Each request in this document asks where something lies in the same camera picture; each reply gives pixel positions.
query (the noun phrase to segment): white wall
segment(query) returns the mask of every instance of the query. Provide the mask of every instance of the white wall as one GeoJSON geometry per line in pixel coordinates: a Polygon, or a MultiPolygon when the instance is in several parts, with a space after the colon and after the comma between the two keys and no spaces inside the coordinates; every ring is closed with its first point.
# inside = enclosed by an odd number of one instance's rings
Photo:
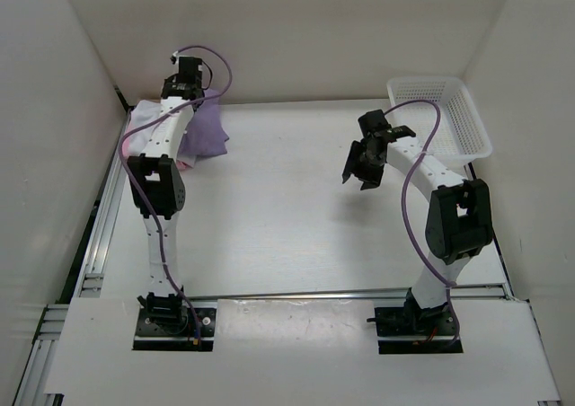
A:
{"type": "Polygon", "coordinates": [[[575,0],[508,0],[465,74],[491,141],[478,163],[513,287],[575,404],[575,0]]]}
{"type": "Polygon", "coordinates": [[[0,403],[58,298],[124,113],[67,0],[0,0],[0,403]]]}
{"type": "Polygon", "coordinates": [[[131,102],[157,97],[168,57],[190,43],[231,60],[226,102],[269,102],[380,98],[393,76],[461,75],[504,0],[70,1],[131,102]]]}

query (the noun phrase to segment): purple cloth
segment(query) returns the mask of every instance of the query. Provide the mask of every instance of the purple cloth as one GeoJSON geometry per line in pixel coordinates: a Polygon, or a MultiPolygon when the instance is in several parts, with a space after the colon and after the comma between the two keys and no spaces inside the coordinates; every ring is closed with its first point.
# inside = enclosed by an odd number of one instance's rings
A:
{"type": "MultiPolygon", "coordinates": [[[[206,96],[216,94],[212,89],[206,90],[206,96]]],[[[204,101],[195,112],[181,139],[179,154],[187,156],[220,156],[226,154],[225,142],[229,136],[222,128],[218,99],[204,101]]]]}

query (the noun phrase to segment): fabric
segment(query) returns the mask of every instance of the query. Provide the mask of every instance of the fabric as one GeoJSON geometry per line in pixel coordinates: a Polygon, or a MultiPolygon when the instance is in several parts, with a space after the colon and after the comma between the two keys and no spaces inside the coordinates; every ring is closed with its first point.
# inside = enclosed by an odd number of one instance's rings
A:
{"type": "MultiPolygon", "coordinates": [[[[206,96],[216,94],[215,90],[206,90],[206,96]]],[[[140,101],[132,111],[128,130],[143,126],[160,116],[160,104],[140,101]]],[[[196,156],[219,156],[226,154],[225,142],[229,136],[222,128],[218,98],[204,101],[196,110],[193,119],[186,127],[178,150],[178,166],[192,167],[196,156]]],[[[122,153],[128,157],[138,155],[144,150],[154,128],[143,129],[128,138],[122,146],[122,153]]]]}

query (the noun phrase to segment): white table surface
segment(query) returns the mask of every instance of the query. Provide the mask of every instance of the white table surface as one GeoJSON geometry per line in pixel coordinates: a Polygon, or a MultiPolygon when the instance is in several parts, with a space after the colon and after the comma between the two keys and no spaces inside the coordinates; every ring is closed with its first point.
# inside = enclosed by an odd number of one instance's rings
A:
{"type": "MultiPolygon", "coordinates": [[[[228,154],[182,173],[179,270],[190,296],[405,288],[422,263],[405,233],[403,176],[387,165],[380,188],[341,184],[358,118],[388,100],[225,106],[228,154]]],[[[411,187],[412,225],[424,248],[427,201],[411,187]]],[[[101,297],[147,292],[146,231],[126,183],[101,297]]],[[[460,285],[506,279],[492,244],[460,285]]]]}
{"type": "Polygon", "coordinates": [[[558,400],[526,303],[455,300],[463,354],[377,354],[373,303],[220,301],[214,351],[131,350],[134,299],[76,298],[46,383],[64,406],[536,406],[558,400]]]}

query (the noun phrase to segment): white plastic basket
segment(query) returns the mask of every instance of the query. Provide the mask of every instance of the white plastic basket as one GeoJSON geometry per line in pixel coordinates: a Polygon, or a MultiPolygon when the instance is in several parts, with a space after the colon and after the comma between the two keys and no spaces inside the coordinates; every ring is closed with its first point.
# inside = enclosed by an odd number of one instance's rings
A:
{"type": "MultiPolygon", "coordinates": [[[[441,122],[429,150],[449,168],[460,168],[491,154],[491,141],[464,82],[459,78],[392,78],[387,83],[387,91],[392,106],[413,99],[427,99],[439,106],[441,122]]],[[[435,125],[436,112],[431,105],[414,103],[394,111],[389,119],[394,126],[409,126],[423,145],[435,125]]]]}

